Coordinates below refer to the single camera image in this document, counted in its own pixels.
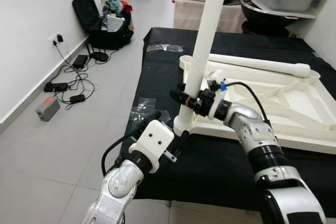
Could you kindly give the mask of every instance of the white pvc pipe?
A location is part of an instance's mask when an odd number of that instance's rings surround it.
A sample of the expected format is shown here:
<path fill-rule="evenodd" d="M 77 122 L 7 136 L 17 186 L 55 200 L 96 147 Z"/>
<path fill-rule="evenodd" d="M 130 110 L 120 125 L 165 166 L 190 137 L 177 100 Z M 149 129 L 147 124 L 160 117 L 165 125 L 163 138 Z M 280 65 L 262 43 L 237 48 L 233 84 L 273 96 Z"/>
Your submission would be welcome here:
<path fill-rule="evenodd" d="M 310 66 L 301 63 L 290 64 L 270 60 L 258 60 L 258 59 L 235 57 L 229 55 L 215 55 L 215 54 L 210 54 L 209 60 L 249 68 L 264 69 L 268 71 L 286 73 L 301 78 L 307 78 L 310 73 Z"/>
<path fill-rule="evenodd" d="M 185 86 L 185 93 L 194 98 L 197 97 L 201 88 L 205 67 L 222 12 L 223 2 L 224 0 L 205 0 L 200 29 L 197 34 L 193 53 L 193 65 Z M 179 115 L 174 120 L 174 132 L 177 135 L 181 135 L 184 130 L 189 131 L 192 127 L 193 111 L 182 105 Z"/>

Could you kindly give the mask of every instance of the wall socket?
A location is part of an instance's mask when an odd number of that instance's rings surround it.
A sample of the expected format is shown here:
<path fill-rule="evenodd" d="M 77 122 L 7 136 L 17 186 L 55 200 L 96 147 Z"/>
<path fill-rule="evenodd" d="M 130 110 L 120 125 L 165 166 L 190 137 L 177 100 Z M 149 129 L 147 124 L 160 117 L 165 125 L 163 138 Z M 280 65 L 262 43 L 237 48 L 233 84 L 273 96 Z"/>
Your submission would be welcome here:
<path fill-rule="evenodd" d="M 54 35 L 52 35 L 52 36 L 50 36 L 49 38 L 48 38 L 48 41 L 52 44 L 53 43 L 53 41 L 56 41 L 57 42 L 57 35 L 58 35 L 59 33 L 55 33 Z"/>

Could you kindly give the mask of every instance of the tiled floor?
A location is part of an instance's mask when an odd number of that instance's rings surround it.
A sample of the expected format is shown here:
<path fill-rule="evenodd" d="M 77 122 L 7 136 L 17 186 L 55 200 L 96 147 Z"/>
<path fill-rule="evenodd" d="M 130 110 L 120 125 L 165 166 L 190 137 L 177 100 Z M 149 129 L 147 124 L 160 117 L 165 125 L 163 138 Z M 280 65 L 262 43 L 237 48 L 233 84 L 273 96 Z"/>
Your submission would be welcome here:
<path fill-rule="evenodd" d="M 78 224 L 99 195 L 103 151 L 124 134 L 137 87 L 142 39 L 150 27 L 172 27 L 171 0 L 130 0 L 134 8 L 132 43 L 106 65 L 89 70 L 99 90 L 71 110 L 42 122 L 40 96 L 0 135 L 0 223 Z M 59 80 L 68 80 L 62 74 Z M 109 156 L 111 163 L 118 149 Z M 127 224 L 261 223 L 258 213 L 164 201 L 134 200 Z"/>

